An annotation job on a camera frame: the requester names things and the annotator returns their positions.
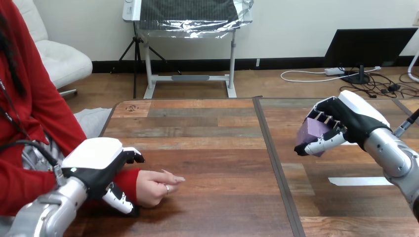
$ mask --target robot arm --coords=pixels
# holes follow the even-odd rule
[[[22,207],[7,237],[63,236],[87,199],[103,199],[127,215],[138,208],[112,182],[125,163],[144,162],[134,148],[123,148],[118,139],[93,138],[82,142],[54,166],[57,187]]]
[[[383,168],[386,179],[400,189],[419,220],[419,155],[398,138],[407,129],[406,122],[396,136],[382,114],[350,91],[317,103],[307,117],[327,122],[330,131],[316,141],[297,145],[294,150],[298,155],[330,150],[344,141],[357,143]]]

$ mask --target monitor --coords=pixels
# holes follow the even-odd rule
[[[365,84],[370,81],[364,67],[392,66],[417,28],[337,30],[325,56],[324,67],[359,68],[342,80]]]

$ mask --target fingernail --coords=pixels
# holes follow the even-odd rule
[[[179,182],[185,182],[185,181],[186,181],[186,179],[185,179],[185,178],[183,178],[183,177],[178,177],[178,176],[175,176],[175,177],[174,177],[174,179],[175,179],[175,181],[176,181],[176,182],[178,182],[178,183],[179,183]]]

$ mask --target woman's fist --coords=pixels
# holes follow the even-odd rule
[[[178,184],[185,182],[182,177],[163,173],[140,170],[137,176],[137,203],[143,207],[153,207],[167,195],[177,191]]]

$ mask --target white armchair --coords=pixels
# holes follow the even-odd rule
[[[57,89],[92,73],[92,62],[83,53],[65,44],[48,40],[45,25],[33,0],[13,0],[29,28],[32,39],[41,55],[43,65]],[[61,92],[76,94],[77,90]]]

